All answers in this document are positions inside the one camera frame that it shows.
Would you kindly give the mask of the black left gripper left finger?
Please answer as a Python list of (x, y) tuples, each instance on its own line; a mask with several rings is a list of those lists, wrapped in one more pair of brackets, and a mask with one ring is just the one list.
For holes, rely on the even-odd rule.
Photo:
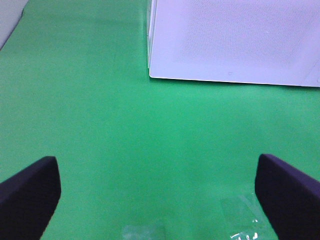
[(61, 197), (57, 159), (45, 156), (0, 184), (0, 238), (39, 240)]

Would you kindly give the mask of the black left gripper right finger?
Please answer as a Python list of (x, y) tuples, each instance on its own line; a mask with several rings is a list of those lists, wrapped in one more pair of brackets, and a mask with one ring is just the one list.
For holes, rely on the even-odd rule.
[(319, 181), (272, 154), (261, 154), (254, 191), (278, 239), (320, 238)]

